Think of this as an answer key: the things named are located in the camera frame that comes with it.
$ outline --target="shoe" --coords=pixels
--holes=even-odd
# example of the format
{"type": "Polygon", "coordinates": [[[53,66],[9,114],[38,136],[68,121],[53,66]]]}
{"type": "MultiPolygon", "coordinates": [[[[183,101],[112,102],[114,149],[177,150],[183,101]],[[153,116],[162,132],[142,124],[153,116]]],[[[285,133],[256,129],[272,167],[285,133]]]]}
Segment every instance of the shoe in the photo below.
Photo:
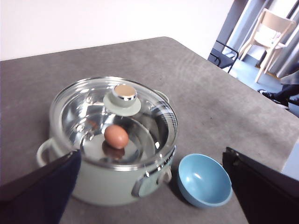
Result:
{"type": "Polygon", "coordinates": [[[277,100],[274,97],[274,93],[267,92],[266,90],[258,90],[258,92],[261,93],[261,94],[263,94],[266,98],[272,100],[274,103],[276,103],[281,108],[284,108],[286,110],[289,109],[289,103],[288,103],[288,101],[286,99],[285,100],[277,100]]]}
{"type": "Polygon", "coordinates": [[[272,92],[268,92],[266,90],[258,90],[258,92],[263,94],[266,98],[275,99],[274,94],[272,92]]]}

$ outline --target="gray table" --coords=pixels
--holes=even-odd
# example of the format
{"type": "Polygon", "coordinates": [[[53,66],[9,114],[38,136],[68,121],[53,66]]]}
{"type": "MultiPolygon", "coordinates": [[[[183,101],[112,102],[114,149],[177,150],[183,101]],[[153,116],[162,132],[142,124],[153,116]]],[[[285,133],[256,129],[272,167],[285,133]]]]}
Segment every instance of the gray table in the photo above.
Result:
{"type": "MultiPolygon", "coordinates": [[[[221,161],[226,146],[281,170],[299,136],[299,119],[177,41],[160,37],[1,62],[1,184],[37,168],[48,111],[65,86],[119,76],[163,91],[179,121],[173,173],[187,154],[221,161]]],[[[190,206],[175,181],[142,200],[97,207],[71,198],[61,223],[246,223],[235,196],[223,207],[190,206]]]]}

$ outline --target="lid knob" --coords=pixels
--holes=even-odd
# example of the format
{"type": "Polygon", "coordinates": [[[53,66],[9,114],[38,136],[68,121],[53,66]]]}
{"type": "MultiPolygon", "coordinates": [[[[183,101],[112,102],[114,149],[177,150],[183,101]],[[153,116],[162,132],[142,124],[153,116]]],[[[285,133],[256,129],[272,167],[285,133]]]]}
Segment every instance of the lid knob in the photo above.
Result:
{"type": "Polygon", "coordinates": [[[136,89],[127,84],[115,86],[104,97],[104,104],[107,109],[120,116],[132,116],[141,108],[136,89]]]}
{"type": "Polygon", "coordinates": [[[112,89],[110,101],[120,107],[130,107],[137,97],[136,90],[130,85],[117,85],[112,89]]]}
{"type": "Polygon", "coordinates": [[[130,85],[117,85],[113,88],[112,93],[115,97],[120,98],[123,101],[131,101],[128,102],[128,106],[134,103],[134,99],[137,97],[136,90],[130,85]]]}

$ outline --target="black chair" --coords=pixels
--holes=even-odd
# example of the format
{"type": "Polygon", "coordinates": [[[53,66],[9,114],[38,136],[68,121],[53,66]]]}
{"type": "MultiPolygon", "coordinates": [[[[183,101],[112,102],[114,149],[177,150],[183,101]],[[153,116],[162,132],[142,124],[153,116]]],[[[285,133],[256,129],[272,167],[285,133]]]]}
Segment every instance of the black chair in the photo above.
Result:
{"type": "Polygon", "coordinates": [[[215,48],[212,49],[210,56],[208,58],[208,60],[210,62],[212,62],[213,64],[215,64],[216,66],[218,66],[219,68],[223,69],[226,68],[228,66],[230,66],[228,73],[230,72],[230,70],[232,69],[234,63],[236,62],[237,58],[239,57],[239,53],[238,51],[232,49],[231,47],[229,47],[228,45],[220,42],[220,41],[216,41],[217,43],[221,44],[224,47],[227,47],[228,49],[232,50],[233,52],[235,52],[235,56],[228,57],[227,55],[223,54],[222,52],[216,50],[215,48]]]}

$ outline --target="blue bowl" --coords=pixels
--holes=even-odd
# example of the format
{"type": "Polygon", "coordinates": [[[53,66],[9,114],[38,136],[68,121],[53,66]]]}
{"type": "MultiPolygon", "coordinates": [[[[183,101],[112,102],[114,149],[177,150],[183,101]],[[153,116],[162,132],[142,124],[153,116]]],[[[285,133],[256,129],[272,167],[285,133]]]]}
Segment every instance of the blue bowl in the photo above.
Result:
{"type": "Polygon", "coordinates": [[[233,192],[224,168],[202,154],[190,154],[181,160],[178,187],[184,198],[199,208],[222,206],[230,200],[233,192]]]}

